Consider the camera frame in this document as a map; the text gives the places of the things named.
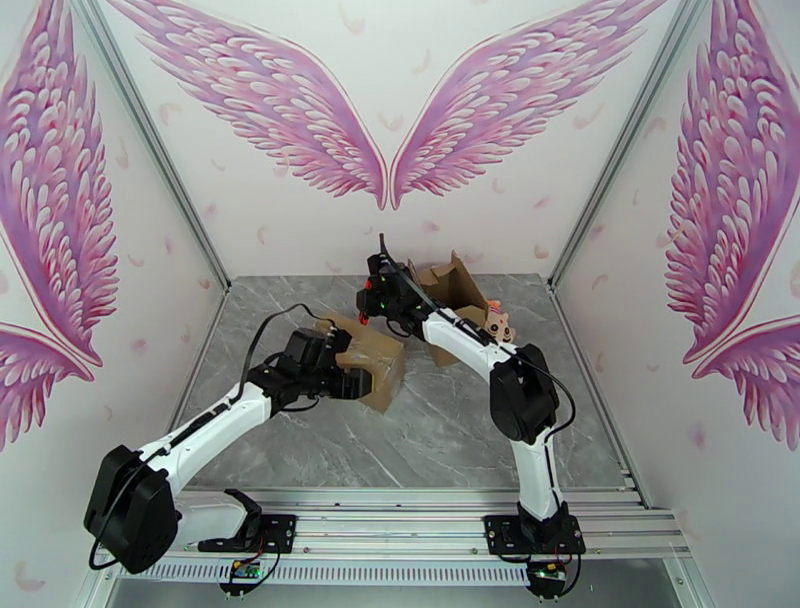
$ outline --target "pink feather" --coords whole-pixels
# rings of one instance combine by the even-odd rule
[[[383,157],[319,59],[170,0],[109,2],[146,32],[156,64],[236,135],[309,185],[333,196],[364,190],[383,209]]]
[[[692,374],[719,372],[744,396],[748,424],[796,450],[800,442],[800,315],[762,323],[725,342]]]
[[[665,275],[694,324],[686,363],[741,324],[800,200],[800,108],[749,0],[715,0],[688,94]]]
[[[96,365],[92,327],[117,290],[101,135],[71,16],[43,0],[2,91],[2,235],[48,329]]]
[[[541,133],[629,54],[665,0],[590,0],[473,47],[442,78],[392,163],[392,206],[437,196]]]
[[[67,376],[93,380],[89,369],[50,338],[17,325],[0,323],[0,450],[42,425],[45,400],[53,384]]]

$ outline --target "marble tabletop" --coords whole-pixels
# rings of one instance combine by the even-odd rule
[[[532,342],[552,373],[573,393],[575,423],[555,438],[562,487],[619,487],[622,474],[541,279],[536,275],[482,275],[488,299],[500,300],[517,330],[517,344]],[[266,315],[295,302],[316,313],[354,315],[363,277],[244,277],[234,281],[219,326],[201,366],[184,422],[237,381],[253,332]],[[302,311],[275,319],[256,355],[282,349],[291,331],[312,326]],[[370,327],[386,331],[382,320]],[[253,429],[194,478],[205,487],[473,487],[518,485],[508,440],[489,416],[488,386],[461,363],[437,368],[425,346],[405,340],[406,375],[385,414],[359,402],[322,400],[313,410],[279,414]],[[559,419],[569,414],[561,399]]]

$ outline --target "cardboard box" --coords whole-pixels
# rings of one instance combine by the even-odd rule
[[[417,270],[408,261],[411,276],[429,296],[436,298],[463,318],[483,327],[489,313],[489,302],[475,284],[475,279],[464,266],[455,251],[450,253],[450,263]],[[438,346],[428,345],[428,352],[437,367],[452,365],[458,361],[453,355]]]
[[[359,399],[364,405],[383,414],[400,390],[406,371],[403,343],[337,313],[327,313],[336,326],[352,337],[347,351],[336,355],[344,368],[366,369],[372,374],[372,392]],[[319,331],[328,331],[330,323],[317,321]]]

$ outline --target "stuffed toy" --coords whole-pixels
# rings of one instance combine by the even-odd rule
[[[500,312],[500,302],[489,300],[489,313],[483,328],[498,342],[513,342],[516,330],[508,326],[508,313]]]

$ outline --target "wing painting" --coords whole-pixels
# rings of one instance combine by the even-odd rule
[[[42,0],[0,98],[0,237],[53,338],[0,323],[0,450],[42,424],[53,384],[93,380],[92,328],[114,311],[102,127],[63,0]]]
[[[341,85],[300,46],[171,0],[109,0],[155,62],[276,166],[335,197],[386,205],[383,157]]]
[[[591,91],[645,32],[665,0],[589,0],[462,55],[442,78],[390,173],[392,206],[423,190],[443,196],[486,172]]]
[[[27,433],[31,422],[42,426],[45,400],[53,384],[67,376],[94,380],[80,359],[47,336],[0,323],[0,451]]]
[[[800,315],[756,325],[728,340],[692,374],[736,382],[748,424],[756,419],[796,450],[800,441]]]
[[[794,216],[800,108],[749,0],[715,0],[681,116],[666,253],[690,363],[742,322]]]

